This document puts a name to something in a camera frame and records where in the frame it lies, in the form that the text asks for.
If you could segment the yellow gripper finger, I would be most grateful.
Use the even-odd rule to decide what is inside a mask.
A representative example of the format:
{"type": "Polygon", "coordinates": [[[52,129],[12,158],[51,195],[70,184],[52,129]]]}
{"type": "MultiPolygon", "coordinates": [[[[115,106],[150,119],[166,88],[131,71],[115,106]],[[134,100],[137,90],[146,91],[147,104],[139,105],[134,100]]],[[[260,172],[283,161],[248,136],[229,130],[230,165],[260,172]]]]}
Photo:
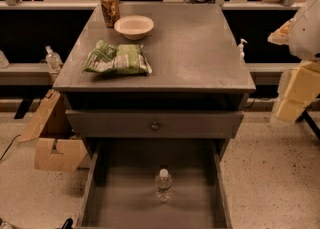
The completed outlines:
{"type": "Polygon", "coordinates": [[[294,123],[307,106],[320,95],[320,63],[302,61],[280,78],[273,119],[294,123]]]}
{"type": "Polygon", "coordinates": [[[267,38],[267,41],[269,43],[276,44],[276,45],[288,45],[291,25],[292,25],[292,20],[288,20],[276,31],[272,32],[267,38]]]}

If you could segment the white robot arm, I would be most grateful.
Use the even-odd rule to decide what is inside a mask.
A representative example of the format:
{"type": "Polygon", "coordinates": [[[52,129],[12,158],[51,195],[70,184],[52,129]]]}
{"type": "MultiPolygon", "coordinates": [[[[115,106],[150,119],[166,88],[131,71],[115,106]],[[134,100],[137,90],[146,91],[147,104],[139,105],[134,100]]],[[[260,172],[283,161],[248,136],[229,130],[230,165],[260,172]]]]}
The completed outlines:
{"type": "Polygon", "coordinates": [[[320,94],[320,0],[307,0],[268,41],[288,45],[290,54],[301,60],[282,74],[273,109],[277,119],[294,123],[320,94]]]}

